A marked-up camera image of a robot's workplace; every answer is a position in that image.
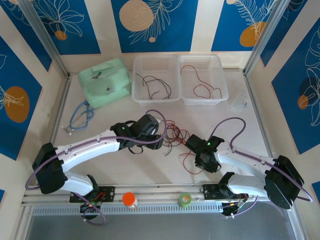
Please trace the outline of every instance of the orange bottle cap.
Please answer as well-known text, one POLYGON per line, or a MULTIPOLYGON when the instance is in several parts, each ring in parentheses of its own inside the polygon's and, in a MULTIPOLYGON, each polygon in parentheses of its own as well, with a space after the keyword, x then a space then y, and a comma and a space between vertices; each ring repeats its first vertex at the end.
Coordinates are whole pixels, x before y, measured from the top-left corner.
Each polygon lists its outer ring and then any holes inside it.
POLYGON ((122 197, 122 202, 126 206, 132 206, 136 202, 136 196, 132 192, 126 192, 122 197))

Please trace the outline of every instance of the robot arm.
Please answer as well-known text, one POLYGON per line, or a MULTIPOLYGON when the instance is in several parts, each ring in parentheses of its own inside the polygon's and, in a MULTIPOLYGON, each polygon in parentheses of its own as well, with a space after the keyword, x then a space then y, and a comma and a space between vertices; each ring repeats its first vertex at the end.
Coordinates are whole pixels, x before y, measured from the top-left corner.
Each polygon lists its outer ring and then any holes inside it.
POLYGON ((77 143, 53 147, 52 143, 43 145, 32 164, 33 170, 51 158, 57 157, 45 165, 35 175, 43 194, 50 194, 57 190, 65 190, 80 194, 86 199, 92 199, 99 193, 99 187, 91 175, 80 175, 70 171, 73 167, 102 154, 130 149, 134 146, 147 147, 152 150, 162 146, 163 138, 156 134, 159 122, 150 114, 144 115, 138 121, 127 121, 113 125, 101 134, 77 143), (143 144, 139 141, 156 141, 143 144))
POLYGON ((215 173, 218 171, 220 164, 223 163, 235 166, 249 174, 240 175, 227 172, 219 184, 213 184, 215 186, 211 189, 213 193, 211 199, 230 199, 234 195, 245 193, 269 198, 277 206, 290 209, 300 189, 270 166, 281 169, 300 186, 304 184, 298 171, 285 156, 273 159, 236 147, 231 149, 228 142, 216 136, 212 136, 206 141, 193 134, 187 140, 186 146, 196 155, 196 167, 215 173))

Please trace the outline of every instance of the green tape roll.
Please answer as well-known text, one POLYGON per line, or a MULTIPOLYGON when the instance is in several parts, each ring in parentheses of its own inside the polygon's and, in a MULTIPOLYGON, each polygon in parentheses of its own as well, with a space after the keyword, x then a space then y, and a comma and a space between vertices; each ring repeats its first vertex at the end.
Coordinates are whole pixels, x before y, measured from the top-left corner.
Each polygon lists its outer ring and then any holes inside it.
POLYGON ((180 194, 180 196, 179 196, 179 206, 181 207, 181 208, 186 208, 186 207, 188 207, 189 205, 190 205, 190 203, 191 203, 191 195, 190 195, 190 193, 188 193, 188 192, 183 192, 183 193, 181 193, 180 194))

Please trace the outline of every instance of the green zipper pouch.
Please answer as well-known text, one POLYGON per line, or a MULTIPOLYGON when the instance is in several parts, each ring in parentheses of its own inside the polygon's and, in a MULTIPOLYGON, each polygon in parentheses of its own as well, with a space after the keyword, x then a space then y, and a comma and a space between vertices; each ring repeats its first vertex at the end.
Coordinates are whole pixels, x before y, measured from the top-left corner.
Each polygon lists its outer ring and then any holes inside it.
POLYGON ((94 109, 131 93, 131 77, 120 58, 106 61, 79 73, 85 98, 94 109))

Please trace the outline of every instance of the white plastic basket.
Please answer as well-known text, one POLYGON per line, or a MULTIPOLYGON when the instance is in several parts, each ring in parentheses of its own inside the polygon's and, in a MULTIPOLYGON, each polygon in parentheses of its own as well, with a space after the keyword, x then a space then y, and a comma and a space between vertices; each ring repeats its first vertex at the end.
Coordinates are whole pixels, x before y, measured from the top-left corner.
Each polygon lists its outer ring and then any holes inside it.
POLYGON ((133 61, 132 72, 132 99, 141 106, 169 105, 180 99, 180 83, 178 76, 177 58, 174 55, 142 55, 137 56, 133 61), (145 78, 145 81, 154 80, 148 83, 150 99, 147 85, 143 84, 143 78, 153 76, 163 80, 171 87, 171 95, 168 96, 170 89, 167 90, 159 80, 152 77, 145 78))
POLYGON ((216 105, 228 99, 229 94, 226 78, 220 58, 217 55, 180 55, 178 57, 178 67, 181 82, 181 98, 185 105, 216 105), (199 78, 203 82, 210 84, 216 90, 199 81, 195 69, 191 66, 195 67, 199 78), (195 95, 194 88, 199 84, 203 84, 210 89, 210 98, 208 98, 209 90, 204 86, 197 87, 195 92, 197 95, 207 98, 195 95))

